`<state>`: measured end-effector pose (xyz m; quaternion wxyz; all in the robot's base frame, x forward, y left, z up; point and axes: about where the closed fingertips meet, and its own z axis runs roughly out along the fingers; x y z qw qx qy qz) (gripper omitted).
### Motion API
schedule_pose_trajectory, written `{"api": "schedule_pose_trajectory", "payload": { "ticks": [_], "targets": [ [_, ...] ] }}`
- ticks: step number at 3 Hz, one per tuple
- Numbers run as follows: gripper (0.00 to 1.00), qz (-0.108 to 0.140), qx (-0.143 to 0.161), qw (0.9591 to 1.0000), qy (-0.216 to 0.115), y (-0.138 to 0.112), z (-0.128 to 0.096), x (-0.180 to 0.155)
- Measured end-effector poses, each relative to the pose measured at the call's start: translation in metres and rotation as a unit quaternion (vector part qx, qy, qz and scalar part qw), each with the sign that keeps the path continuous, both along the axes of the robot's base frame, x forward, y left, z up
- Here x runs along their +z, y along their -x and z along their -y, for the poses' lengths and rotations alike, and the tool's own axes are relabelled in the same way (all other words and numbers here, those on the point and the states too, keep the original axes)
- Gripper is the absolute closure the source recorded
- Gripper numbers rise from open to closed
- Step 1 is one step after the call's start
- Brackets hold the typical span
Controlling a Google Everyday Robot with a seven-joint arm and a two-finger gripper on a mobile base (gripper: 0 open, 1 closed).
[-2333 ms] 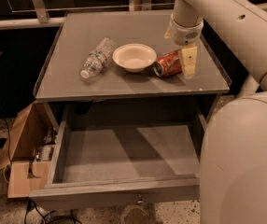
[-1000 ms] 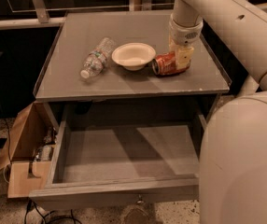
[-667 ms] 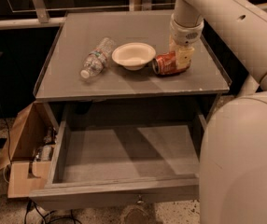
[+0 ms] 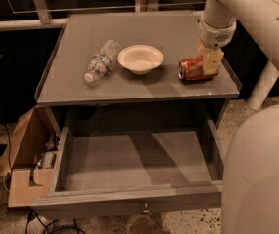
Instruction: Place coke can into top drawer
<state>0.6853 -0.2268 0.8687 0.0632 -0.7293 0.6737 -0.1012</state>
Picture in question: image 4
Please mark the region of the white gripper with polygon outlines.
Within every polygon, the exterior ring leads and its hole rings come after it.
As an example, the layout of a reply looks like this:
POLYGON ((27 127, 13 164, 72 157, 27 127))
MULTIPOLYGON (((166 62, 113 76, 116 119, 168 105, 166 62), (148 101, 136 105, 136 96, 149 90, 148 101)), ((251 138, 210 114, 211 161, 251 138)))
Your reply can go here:
POLYGON ((230 43, 237 26, 234 16, 203 15, 199 22, 199 40, 197 54, 202 57, 203 75, 214 76, 224 56, 221 47, 230 43))

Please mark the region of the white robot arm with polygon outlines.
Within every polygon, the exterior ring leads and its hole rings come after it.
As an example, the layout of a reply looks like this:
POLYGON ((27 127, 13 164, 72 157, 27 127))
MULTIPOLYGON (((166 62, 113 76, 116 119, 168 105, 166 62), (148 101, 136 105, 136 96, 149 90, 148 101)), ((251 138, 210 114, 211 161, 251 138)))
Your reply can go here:
POLYGON ((268 58, 248 99, 255 113, 224 161, 221 234, 279 234, 279 105, 261 105, 279 79, 279 0, 207 0, 199 37, 207 48, 241 23, 268 58))

